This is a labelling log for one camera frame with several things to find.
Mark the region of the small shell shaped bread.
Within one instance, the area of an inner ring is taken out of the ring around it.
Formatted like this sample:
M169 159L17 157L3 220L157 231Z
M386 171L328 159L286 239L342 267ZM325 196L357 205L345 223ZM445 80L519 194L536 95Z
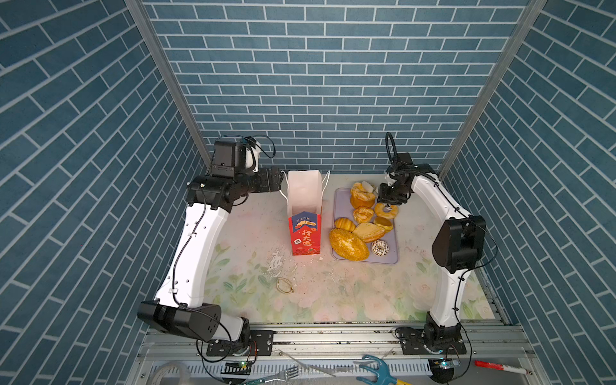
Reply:
M374 210L365 206L360 206L353 212L353 218L358 224L371 222L374 216Z

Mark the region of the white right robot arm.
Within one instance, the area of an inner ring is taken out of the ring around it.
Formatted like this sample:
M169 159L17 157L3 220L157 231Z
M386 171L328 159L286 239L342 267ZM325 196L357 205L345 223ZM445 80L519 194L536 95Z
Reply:
M459 340L462 331L459 311L466 276L476 269L483 255L485 220L462 208L430 165L414 163L407 152L390 153L388 160L387 175L391 182L380 185L378 202L400 206L415 194L441 220L432 244L432 256L441 268L441 277L424 325L424 343L435 345Z

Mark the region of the bagel ring bread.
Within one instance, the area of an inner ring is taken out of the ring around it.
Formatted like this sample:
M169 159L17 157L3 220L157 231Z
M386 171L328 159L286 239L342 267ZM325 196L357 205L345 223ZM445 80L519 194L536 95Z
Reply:
M399 213L399 207L397 205L386 205L385 203L377 203L374 210L377 217L385 218L390 221L394 220Z

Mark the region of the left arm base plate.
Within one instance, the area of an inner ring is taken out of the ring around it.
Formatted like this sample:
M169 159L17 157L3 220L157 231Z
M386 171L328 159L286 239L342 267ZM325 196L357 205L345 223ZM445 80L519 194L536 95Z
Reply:
M206 355L208 357L224 357L226 355L256 355L257 358L271 356L274 343L273 330L252 330L244 333L237 341L224 339L213 340L208 343Z

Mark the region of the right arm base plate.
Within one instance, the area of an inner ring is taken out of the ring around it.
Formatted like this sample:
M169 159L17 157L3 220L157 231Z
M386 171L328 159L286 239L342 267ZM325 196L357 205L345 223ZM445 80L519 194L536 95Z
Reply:
M461 326L433 327L423 330L398 327L394 336L399 340L404 355L465 355L467 348L461 335Z

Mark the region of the large braided bread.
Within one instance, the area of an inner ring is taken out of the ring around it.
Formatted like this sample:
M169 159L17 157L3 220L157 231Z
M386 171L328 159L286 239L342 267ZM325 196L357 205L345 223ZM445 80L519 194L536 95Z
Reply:
M375 187L367 181L356 182L351 187L351 206L354 209L365 207L371 209L376 202Z

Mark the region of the red paper gift bag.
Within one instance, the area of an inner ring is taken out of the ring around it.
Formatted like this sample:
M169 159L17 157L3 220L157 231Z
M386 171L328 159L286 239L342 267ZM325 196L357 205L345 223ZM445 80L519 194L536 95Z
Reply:
M322 245L323 195L330 173L319 170L284 173L290 247L293 256L318 255Z

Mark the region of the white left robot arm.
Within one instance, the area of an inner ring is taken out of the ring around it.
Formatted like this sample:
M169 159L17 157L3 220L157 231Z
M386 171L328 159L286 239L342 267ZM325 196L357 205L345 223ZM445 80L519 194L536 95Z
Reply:
M282 171L272 167L236 176L198 176L190 182L178 248L155 298L140 304L138 319L171 335L247 345L250 322L205 301L207 270L235 201L252 193L278 192L282 178Z

